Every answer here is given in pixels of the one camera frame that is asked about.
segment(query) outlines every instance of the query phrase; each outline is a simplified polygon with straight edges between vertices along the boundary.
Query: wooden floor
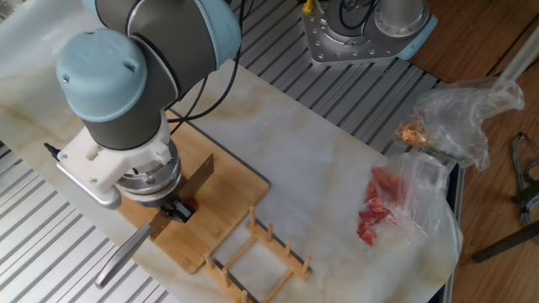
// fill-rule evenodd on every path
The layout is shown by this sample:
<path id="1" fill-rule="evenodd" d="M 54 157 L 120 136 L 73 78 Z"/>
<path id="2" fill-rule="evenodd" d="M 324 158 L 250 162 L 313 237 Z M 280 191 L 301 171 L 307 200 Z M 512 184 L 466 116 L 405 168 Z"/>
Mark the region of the wooden floor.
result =
<path id="1" fill-rule="evenodd" d="M 503 71 L 539 24 L 534 21 L 539 14 L 537 0 L 429 3 L 439 26 L 413 63 L 446 82 Z M 526 27 L 531 29 L 518 40 Z M 519 131 L 539 141 L 539 65 L 527 72 L 519 84 L 526 108 L 483 123 L 491 167 L 482 173 L 475 167 L 467 170 L 461 223 L 465 240 L 456 269 L 455 303 L 539 302 L 539 242 L 530 241 L 482 264 L 470 259 L 476 251 L 523 227 L 520 209 L 510 200 L 517 193 L 510 146 Z M 539 150 L 526 146 L 522 163 L 536 158 Z M 539 218 L 539 210 L 534 212 Z"/>

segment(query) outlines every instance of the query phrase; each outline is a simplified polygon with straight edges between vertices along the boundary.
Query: bamboo cutting board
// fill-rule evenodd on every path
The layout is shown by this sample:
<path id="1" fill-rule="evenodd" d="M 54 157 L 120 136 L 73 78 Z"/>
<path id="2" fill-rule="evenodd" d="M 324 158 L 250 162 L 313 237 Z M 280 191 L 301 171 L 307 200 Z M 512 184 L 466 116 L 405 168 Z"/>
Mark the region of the bamboo cutting board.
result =
<path id="1" fill-rule="evenodd" d="M 186 224 L 172 221 L 154 243 L 188 274 L 204 264 L 270 190 L 257 173 L 240 163 L 193 126 L 184 123 L 172 136 L 183 175 L 189 178 L 214 154 L 214 173 L 195 195 L 199 209 Z M 150 222 L 157 209 L 140 206 L 122 196 L 118 211 L 136 228 Z"/>

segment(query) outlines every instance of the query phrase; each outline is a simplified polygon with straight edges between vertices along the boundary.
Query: metal stand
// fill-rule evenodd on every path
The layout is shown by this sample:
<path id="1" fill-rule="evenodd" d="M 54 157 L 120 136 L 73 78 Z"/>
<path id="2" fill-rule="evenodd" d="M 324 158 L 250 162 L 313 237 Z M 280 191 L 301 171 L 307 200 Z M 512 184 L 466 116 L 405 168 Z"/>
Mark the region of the metal stand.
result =
<path id="1" fill-rule="evenodd" d="M 482 251 L 477 252 L 472 256 L 472 260 L 475 263 L 481 263 L 521 244 L 522 242 L 526 242 L 535 236 L 539 236 L 539 221 L 536 221 L 512 235 L 503 238 L 495 244 L 484 248 Z"/>

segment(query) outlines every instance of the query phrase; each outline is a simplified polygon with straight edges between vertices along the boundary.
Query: white marble surface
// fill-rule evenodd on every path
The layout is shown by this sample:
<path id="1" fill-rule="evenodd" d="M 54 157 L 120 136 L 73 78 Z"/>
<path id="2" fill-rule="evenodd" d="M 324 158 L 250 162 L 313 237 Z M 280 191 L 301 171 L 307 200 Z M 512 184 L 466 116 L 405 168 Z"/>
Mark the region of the white marble surface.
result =
<path id="1" fill-rule="evenodd" d="M 70 5 L 71 0 L 54 2 Z M 79 7 L 69 9 L 72 12 L 66 10 L 60 17 L 69 19 L 80 13 L 79 19 L 88 18 Z M 93 26 L 92 22 L 84 25 Z M 63 35 L 72 35 L 74 30 Z M 9 34 L 0 27 L 0 41 L 6 37 Z M 63 177 L 42 147 L 43 142 L 65 146 L 82 128 L 54 77 L 52 50 L 62 39 L 57 40 L 41 41 L 49 47 L 32 49 L 37 56 L 25 56 L 27 60 L 21 62 L 13 58 L 21 58 L 17 49 L 27 44 L 14 41 L 11 51 L 0 49 L 0 140 L 108 237 L 122 243 L 135 231 L 131 224 L 95 204 Z M 39 65 L 29 68 L 33 60 Z M 210 76 L 195 112 L 218 99 L 231 70 L 229 61 Z M 197 92 L 194 88 L 176 108 L 184 112 Z M 240 68 L 227 100 L 195 125 L 271 182 L 269 194 L 257 207 L 258 218 L 273 222 L 282 241 L 294 240 L 298 255 L 312 256 L 312 277 L 306 283 L 291 279 L 275 302 L 426 302 L 452 273 L 462 236 L 449 208 L 443 221 L 445 232 L 424 247 L 410 245 L 401 231 L 384 225 L 376 245 L 368 247 L 355 233 L 357 213 L 370 170 L 385 157 L 250 72 Z M 240 226 L 215 257 L 227 262 L 247 240 L 248 234 Z M 134 259 L 182 302 L 227 301 L 204 271 L 185 274 L 150 242 L 145 242 Z M 286 269 L 255 245 L 231 273 L 262 300 Z"/>

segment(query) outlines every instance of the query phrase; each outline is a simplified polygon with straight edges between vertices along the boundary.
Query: black connector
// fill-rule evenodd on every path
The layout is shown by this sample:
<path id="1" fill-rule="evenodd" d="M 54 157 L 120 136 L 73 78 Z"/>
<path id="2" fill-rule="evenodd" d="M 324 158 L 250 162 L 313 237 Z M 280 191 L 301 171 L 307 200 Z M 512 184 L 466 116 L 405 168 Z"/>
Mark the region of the black connector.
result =
<path id="1" fill-rule="evenodd" d="M 57 148 L 55 148 L 54 146 L 52 146 L 52 145 L 49 144 L 49 143 L 45 143 L 45 144 L 43 144 L 43 145 L 44 145 L 44 146 L 46 147 L 46 149 L 51 153 L 52 157 L 54 157 L 54 158 L 59 162 L 60 160 L 58 160 L 58 154 L 60 153 L 60 150 L 57 149 Z"/>

